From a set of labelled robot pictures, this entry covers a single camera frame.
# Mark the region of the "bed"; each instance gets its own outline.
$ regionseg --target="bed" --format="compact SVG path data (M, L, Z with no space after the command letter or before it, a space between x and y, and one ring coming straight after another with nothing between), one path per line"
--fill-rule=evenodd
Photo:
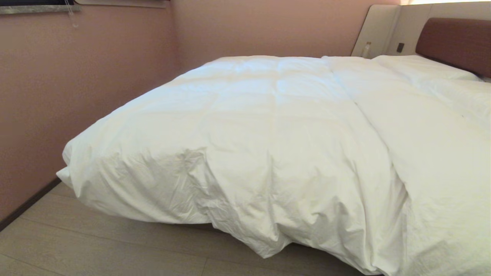
M430 19L420 55L220 58L98 120L57 175L106 214L212 223L262 257L489 275L490 34Z

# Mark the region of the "upholstered headboard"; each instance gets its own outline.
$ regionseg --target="upholstered headboard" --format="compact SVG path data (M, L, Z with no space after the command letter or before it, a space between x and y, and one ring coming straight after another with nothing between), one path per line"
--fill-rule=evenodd
M491 78L491 21L430 18L416 53Z

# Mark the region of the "window sill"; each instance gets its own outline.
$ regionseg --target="window sill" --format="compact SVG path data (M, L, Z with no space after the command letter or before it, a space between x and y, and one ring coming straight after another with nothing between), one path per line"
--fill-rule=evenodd
M131 6L165 9L164 0L75 0L81 5Z
M72 10L80 11L80 6L73 5ZM0 14L38 13L38 12L68 12L68 7L65 5L0 6Z

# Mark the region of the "pink wall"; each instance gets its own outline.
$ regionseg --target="pink wall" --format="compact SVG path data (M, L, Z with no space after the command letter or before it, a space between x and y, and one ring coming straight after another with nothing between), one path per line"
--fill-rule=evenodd
M0 16L0 220L53 180L66 142L176 76L170 9Z
M368 8L399 2L174 0L182 67L234 55L350 55Z

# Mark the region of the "floor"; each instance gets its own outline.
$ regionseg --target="floor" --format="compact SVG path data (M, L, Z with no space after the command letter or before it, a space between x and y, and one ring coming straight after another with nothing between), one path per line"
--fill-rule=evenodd
M0 232L0 275L362 274L323 251L300 245L262 259L232 236L207 226L106 216L82 205L61 183Z

